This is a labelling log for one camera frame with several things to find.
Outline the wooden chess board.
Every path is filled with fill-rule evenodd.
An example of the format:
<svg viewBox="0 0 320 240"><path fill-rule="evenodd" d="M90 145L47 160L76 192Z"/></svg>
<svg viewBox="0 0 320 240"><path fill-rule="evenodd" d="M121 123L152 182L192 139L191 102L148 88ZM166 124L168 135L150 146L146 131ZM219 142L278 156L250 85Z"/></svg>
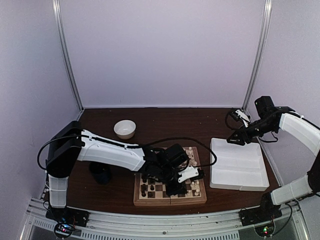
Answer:
<svg viewBox="0 0 320 240"><path fill-rule="evenodd" d="M152 161L135 174L133 204L139 207L204 204L204 171L196 147L152 148Z"/></svg>

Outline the white plastic compartment tray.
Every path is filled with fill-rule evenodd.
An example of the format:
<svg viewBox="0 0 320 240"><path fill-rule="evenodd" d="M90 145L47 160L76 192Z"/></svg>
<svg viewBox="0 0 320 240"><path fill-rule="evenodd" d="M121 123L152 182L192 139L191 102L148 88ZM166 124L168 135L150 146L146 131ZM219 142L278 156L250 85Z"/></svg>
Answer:
<svg viewBox="0 0 320 240"><path fill-rule="evenodd" d="M259 143L241 146L213 137L210 149L217 156L210 167L211 188L263 192L270 186Z"/></svg>

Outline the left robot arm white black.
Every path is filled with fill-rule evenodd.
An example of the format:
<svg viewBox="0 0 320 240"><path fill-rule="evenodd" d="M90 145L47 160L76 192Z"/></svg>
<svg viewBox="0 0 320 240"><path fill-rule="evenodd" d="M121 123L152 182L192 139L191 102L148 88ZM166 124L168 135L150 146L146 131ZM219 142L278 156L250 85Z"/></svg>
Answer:
<svg viewBox="0 0 320 240"><path fill-rule="evenodd" d="M186 193L186 185L179 182L181 163L188 157L179 144L170 148L128 144L114 141L82 129L80 122L72 121L49 142L44 170L48 176L49 206L61 222L72 218L67 206L68 179L76 161L107 164L139 172L165 185L166 195Z"/></svg>

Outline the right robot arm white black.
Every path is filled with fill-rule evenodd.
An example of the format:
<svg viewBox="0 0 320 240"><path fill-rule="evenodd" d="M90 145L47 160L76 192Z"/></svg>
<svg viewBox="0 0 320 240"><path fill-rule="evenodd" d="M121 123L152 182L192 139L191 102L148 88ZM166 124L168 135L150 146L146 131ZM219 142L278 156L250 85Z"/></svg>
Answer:
<svg viewBox="0 0 320 240"><path fill-rule="evenodd" d="M286 167L296 167L298 161L294 157L298 151L294 149L297 144L302 144L303 153L307 154L307 163L310 169L302 168L304 173L297 179L265 193L256 210L259 220L268 220L280 208L282 204L293 200L300 200L320 194L320 128L298 114L289 106L275 106L270 96L264 95L254 102L258 120L251 121L250 117L242 109L232 109L226 114L226 118L232 117L235 121L241 121L242 126L232 127L232 135L227 138L229 144L244 146L250 144L253 139L261 139L265 134L290 135L289 143L280 141L280 147L292 153L281 154L284 160L292 160L286 163Z"/></svg>

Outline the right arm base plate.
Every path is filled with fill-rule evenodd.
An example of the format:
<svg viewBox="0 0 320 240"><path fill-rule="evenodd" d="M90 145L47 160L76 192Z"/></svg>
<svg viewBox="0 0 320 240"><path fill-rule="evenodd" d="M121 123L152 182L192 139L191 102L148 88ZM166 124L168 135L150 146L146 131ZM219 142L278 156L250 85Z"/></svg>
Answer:
<svg viewBox="0 0 320 240"><path fill-rule="evenodd" d="M239 218L243 227L272 221L282 215L282 211L277 208L262 210L260 207L255 207L250 209L243 208L239 211Z"/></svg>

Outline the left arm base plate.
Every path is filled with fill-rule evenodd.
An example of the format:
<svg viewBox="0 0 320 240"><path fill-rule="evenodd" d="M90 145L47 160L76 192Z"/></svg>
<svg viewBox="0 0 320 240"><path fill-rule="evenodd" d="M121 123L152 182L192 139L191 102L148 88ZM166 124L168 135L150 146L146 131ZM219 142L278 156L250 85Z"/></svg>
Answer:
<svg viewBox="0 0 320 240"><path fill-rule="evenodd" d="M57 223L68 224L78 227L86 227L90 213L85 210L75 208L49 208L45 217L55 220Z"/></svg>

